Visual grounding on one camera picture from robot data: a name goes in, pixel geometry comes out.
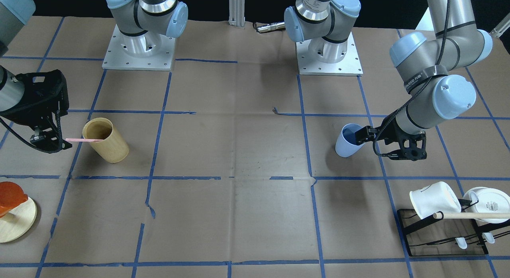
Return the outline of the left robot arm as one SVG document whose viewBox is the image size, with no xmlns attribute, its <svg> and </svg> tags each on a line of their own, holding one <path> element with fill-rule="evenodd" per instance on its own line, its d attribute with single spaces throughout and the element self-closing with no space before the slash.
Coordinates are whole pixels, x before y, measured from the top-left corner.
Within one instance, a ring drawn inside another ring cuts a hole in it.
<svg viewBox="0 0 510 278">
<path fill-rule="evenodd" d="M 390 59 L 411 98 L 389 114 L 381 126 L 346 124 L 337 138 L 336 153 L 349 157 L 365 143 L 383 140 L 398 148 L 377 156 L 391 160 L 423 160 L 426 130 L 454 119 L 475 104 L 477 93 L 464 77 L 449 74 L 481 62 L 492 51 L 492 38 L 477 29 L 471 0 L 427 0 L 435 39 L 415 31 L 395 42 Z M 296 0 L 286 8 L 284 25 L 294 42 L 311 40 L 319 61 L 333 63 L 333 46 L 344 47 L 359 12 L 359 0 Z"/>
</svg>

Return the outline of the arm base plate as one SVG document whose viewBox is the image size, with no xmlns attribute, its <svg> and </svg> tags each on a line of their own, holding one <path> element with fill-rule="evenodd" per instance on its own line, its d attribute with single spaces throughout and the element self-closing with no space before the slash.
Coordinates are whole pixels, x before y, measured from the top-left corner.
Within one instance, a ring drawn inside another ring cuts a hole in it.
<svg viewBox="0 0 510 278">
<path fill-rule="evenodd" d="M 176 41 L 176 38 L 151 31 L 127 36 L 115 26 L 102 67 L 112 70 L 171 71 Z"/>
<path fill-rule="evenodd" d="M 315 38 L 295 43 L 298 69 L 301 75 L 342 75 L 363 74 L 352 33 L 347 41 L 331 43 Z"/>
</svg>

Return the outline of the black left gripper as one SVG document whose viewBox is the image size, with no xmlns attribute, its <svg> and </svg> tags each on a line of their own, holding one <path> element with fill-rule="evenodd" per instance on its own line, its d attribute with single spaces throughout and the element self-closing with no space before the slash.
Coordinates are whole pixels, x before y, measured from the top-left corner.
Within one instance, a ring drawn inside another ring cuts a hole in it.
<svg viewBox="0 0 510 278">
<path fill-rule="evenodd" d="M 389 153 L 382 153 L 379 156 L 388 157 L 391 160 L 424 160 L 426 152 L 426 133 L 409 134 L 404 132 L 396 120 L 389 121 L 385 118 L 380 127 L 366 126 L 355 132 L 355 144 L 362 145 L 366 142 L 384 140 L 386 145 L 397 143 L 398 148 Z"/>
</svg>

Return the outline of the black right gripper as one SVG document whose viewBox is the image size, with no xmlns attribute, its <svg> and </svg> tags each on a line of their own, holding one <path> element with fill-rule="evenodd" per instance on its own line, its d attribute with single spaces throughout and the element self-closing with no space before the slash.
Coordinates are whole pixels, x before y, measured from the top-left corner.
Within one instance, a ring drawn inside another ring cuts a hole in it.
<svg viewBox="0 0 510 278">
<path fill-rule="evenodd" d="M 43 153 L 70 149 L 62 136 L 61 117 L 68 114 L 69 95 L 60 70 L 14 75 L 1 70 L 1 119 L 30 127 L 34 134 L 27 141 L 1 124 L 22 143 Z"/>
</svg>

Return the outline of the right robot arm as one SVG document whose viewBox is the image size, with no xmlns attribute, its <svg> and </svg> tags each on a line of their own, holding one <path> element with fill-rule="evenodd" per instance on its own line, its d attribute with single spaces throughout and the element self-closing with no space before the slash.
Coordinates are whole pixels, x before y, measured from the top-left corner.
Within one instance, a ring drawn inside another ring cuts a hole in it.
<svg viewBox="0 0 510 278">
<path fill-rule="evenodd" d="M 106 0 L 130 55 L 150 54 L 156 36 L 178 38 L 188 19 L 188 6 L 178 0 Z M 33 0 L 1 0 L 1 55 L 36 10 Z M 135 39 L 149 38 L 145 51 Z M 43 153 L 70 149 L 62 135 L 61 118 L 69 110 L 62 71 L 1 73 L 1 124 L 20 142 Z"/>
</svg>

